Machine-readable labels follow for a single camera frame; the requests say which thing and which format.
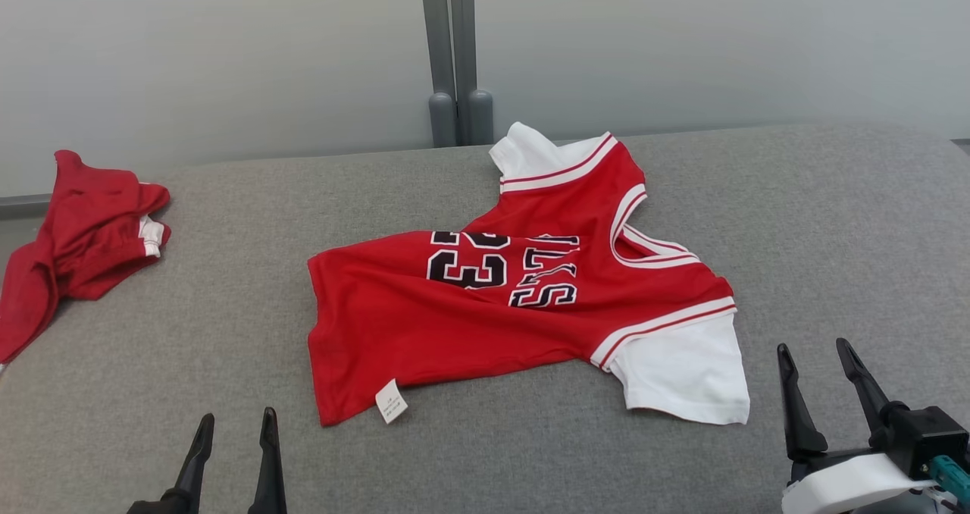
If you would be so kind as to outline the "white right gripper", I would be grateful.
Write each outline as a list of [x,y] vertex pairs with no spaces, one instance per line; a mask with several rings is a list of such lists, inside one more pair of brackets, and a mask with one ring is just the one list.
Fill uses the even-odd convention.
[[785,445],[791,461],[790,482],[783,490],[783,513],[939,513],[941,490],[925,461],[885,450],[893,441],[890,414],[904,409],[889,400],[846,338],[836,351],[856,389],[870,431],[871,449],[829,452],[827,438],[815,427],[798,385],[799,373],[787,344],[777,346]]

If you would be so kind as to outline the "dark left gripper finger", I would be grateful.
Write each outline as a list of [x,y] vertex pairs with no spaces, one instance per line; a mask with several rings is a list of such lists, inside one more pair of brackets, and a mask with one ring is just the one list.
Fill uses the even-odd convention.
[[249,514],[287,514],[277,412],[264,408],[259,437],[262,461]]
[[198,513],[205,463],[214,445],[214,426],[214,414],[205,414],[197,427],[174,485],[166,490],[159,500],[135,501],[127,510],[129,514]]

